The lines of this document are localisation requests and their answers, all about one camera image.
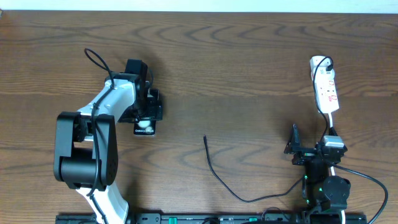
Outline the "black flip smartphone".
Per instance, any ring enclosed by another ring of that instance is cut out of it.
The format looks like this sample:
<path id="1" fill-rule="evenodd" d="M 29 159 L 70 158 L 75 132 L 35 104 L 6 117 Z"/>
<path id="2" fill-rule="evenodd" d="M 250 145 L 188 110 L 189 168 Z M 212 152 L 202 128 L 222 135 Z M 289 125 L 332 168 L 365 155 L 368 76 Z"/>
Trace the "black flip smartphone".
<path id="1" fill-rule="evenodd" d="M 156 130 L 156 121 L 140 121 L 134 125 L 134 135 L 136 136 L 154 136 Z"/>

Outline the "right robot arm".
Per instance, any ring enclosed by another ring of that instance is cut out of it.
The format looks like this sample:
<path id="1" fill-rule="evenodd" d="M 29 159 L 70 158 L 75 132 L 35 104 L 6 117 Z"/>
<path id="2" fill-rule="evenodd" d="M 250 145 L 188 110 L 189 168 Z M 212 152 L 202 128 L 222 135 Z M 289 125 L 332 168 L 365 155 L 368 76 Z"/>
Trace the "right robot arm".
<path id="1" fill-rule="evenodd" d="M 321 223 L 323 218 L 328 223 L 346 221 L 342 212 L 347 209 L 351 184 L 330 170 L 341 162 L 346 151 L 333 128 L 314 147 L 303 147 L 297 125 L 292 126 L 284 153 L 293 155 L 293 165 L 305 168 L 302 196 L 308 209 L 302 213 L 304 223 Z"/>

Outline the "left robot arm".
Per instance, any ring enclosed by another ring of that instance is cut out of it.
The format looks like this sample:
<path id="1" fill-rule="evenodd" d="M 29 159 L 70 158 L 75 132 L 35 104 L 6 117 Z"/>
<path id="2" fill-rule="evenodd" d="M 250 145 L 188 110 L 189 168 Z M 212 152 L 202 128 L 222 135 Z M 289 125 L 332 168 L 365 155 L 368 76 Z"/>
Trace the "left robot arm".
<path id="1" fill-rule="evenodd" d="M 54 176 L 83 196 L 93 213 L 57 215 L 56 223 L 136 222 L 116 183 L 116 125 L 132 124 L 138 136 L 155 134 L 162 102 L 147 80 L 149 72 L 143 61 L 129 59 L 123 72 L 109 73 L 104 88 L 90 103 L 57 117 Z"/>

